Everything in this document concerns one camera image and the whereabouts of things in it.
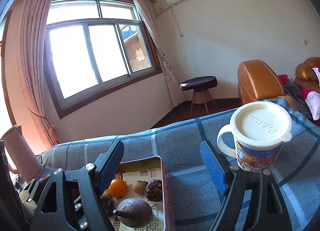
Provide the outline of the pink electric kettle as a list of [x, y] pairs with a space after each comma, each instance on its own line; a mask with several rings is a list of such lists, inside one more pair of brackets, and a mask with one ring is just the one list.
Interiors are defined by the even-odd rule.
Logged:
[[27, 144], [21, 126], [12, 126], [1, 140], [25, 182], [28, 183], [41, 175], [42, 164]]

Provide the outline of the small tan longan fruit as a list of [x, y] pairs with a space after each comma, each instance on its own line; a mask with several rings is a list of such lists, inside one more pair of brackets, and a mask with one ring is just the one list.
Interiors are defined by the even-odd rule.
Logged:
[[132, 184], [132, 190], [139, 195], [143, 195], [145, 193], [145, 189], [148, 185], [146, 181], [136, 181]]

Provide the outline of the small orange tangerine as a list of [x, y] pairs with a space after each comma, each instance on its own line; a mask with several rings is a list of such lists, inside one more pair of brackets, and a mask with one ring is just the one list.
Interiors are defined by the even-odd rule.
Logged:
[[123, 197], [124, 195], [126, 195], [127, 191], [127, 183], [119, 178], [113, 179], [110, 183], [109, 188], [107, 189], [109, 195], [116, 198]]

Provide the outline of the dark purple stool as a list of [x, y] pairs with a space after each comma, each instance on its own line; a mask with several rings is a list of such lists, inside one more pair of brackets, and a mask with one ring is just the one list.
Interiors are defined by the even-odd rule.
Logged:
[[190, 115], [193, 111], [194, 104], [204, 104], [207, 115], [209, 114], [207, 103], [213, 101], [217, 108], [216, 102], [210, 93], [210, 89], [217, 87], [217, 78], [215, 76], [201, 76], [186, 80], [180, 84], [181, 91], [193, 91], [190, 106]]

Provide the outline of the window with brown frame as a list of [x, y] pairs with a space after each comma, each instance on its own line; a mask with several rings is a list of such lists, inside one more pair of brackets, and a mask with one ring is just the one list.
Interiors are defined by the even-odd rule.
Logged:
[[53, 0], [44, 53], [49, 91], [61, 118], [161, 72], [131, 0]]

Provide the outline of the dark knobby round fruit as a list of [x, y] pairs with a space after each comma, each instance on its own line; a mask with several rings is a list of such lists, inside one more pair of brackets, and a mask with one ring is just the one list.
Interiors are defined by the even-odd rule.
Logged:
[[146, 189], [145, 197], [148, 201], [158, 202], [163, 197], [162, 181], [161, 180], [151, 180]]

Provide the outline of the pink biscuit tin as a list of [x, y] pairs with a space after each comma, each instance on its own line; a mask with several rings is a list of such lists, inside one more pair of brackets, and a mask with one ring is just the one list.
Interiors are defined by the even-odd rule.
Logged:
[[[124, 200], [138, 198], [147, 202], [151, 221], [144, 227], [131, 228], [111, 213]], [[175, 230], [170, 183], [165, 163], [159, 156], [123, 162], [101, 199], [115, 230]]]

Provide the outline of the pink curtain right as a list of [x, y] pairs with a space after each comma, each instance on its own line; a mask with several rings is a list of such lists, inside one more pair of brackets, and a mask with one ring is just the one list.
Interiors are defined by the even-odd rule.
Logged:
[[161, 43], [161, 39], [159, 37], [159, 33], [156, 27], [156, 16], [152, 2], [150, 0], [133, 0], [133, 2], [147, 27], [147, 30], [153, 40], [153, 43], [155, 44], [158, 59], [164, 74], [165, 83], [167, 85], [168, 93], [172, 105], [176, 107], [185, 101], [185, 97], [182, 94], [180, 85], [178, 84], [176, 77], [174, 76], [174, 73], [171, 69], [171, 66], [165, 57], [163, 45]]

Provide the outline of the pink floral pillow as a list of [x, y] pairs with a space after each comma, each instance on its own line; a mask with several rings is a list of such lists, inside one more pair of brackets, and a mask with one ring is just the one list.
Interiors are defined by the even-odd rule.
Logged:
[[320, 117], [320, 94], [311, 89], [301, 89], [301, 95], [310, 109], [314, 121]]
[[319, 85], [320, 85], [320, 68], [313, 67], [312, 69], [315, 72], [315, 75], [317, 76], [317, 79], [318, 79], [318, 82], [319, 82]]

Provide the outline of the pink curtain left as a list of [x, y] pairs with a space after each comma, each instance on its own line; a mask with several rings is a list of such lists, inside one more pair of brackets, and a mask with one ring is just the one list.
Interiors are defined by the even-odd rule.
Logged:
[[44, 37], [52, 0], [24, 0], [18, 24], [18, 71], [36, 130], [48, 149], [59, 143], [55, 127], [44, 111]]

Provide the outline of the white cartoon mug with lid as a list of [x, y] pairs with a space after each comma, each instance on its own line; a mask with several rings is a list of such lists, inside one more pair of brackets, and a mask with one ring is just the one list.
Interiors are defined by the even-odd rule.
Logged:
[[283, 143], [290, 142], [292, 120], [282, 106], [256, 101], [239, 107], [228, 125], [217, 135], [217, 146], [225, 155], [236, 158], [244, 171], [260, 173], [269, 169]]

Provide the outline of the brown leather sofa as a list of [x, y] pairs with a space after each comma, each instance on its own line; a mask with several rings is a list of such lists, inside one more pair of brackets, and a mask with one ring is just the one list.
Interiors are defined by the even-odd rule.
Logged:
[[319, 82], [313, 67], [320, 66], [320, 57], [307, 58], [303, 63], [296, 67], [295, 84], [299, 89], [311, 89], [319, 93]]

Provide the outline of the purple passion fruit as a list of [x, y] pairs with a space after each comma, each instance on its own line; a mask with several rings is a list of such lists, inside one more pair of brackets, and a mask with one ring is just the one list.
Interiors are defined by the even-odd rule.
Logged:
[[153, 216], [148, 202], [141, 198], [127, 198], [113, 211], [120, 222], [130, 228], [142, 228], [148, 225]]

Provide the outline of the paper liner in tin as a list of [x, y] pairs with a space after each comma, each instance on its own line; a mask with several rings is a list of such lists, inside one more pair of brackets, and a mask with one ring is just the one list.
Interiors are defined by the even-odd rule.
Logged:
[[134, 198], [149, 204], [152, 214], [150, 222], [143, 227], [130, 227], [123, 218], [112, 214], [110, 220], [115, 230], [164, 230], [162, 175], [160, 168], [135, 172], [117, 173], [104, 195], [113, 201], [110, 208], [118, 209], [123, 202]]

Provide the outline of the pink curtain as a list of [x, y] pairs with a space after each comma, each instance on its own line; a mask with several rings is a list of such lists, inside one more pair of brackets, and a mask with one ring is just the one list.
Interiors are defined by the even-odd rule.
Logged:
[[18, 24], [18, 71], [36, 130], [48, 149], [59, 143], [55, 127], [44, 111], [44, 37], [52, 0], [24, 0]]
[[165, 57], [163, 45], [161, 43], [161, 39], [159, 37], [159, 33], [156, 27], [156, 16], [152, 2], [150, 0], [133, 0], [133, 2], [147, 27], [147, 30], [153, 40], [153, 43], [155, 44], [158, 59], [164, 74], [165, 83], [167, 85], [168, 93], [172, 105], [176, 107], [185, 101], [185, 97], [182, 94], [180, 85], [178, 84], [176, 77], [174, 76], [174, 73], [171, 69], [171, 66]]

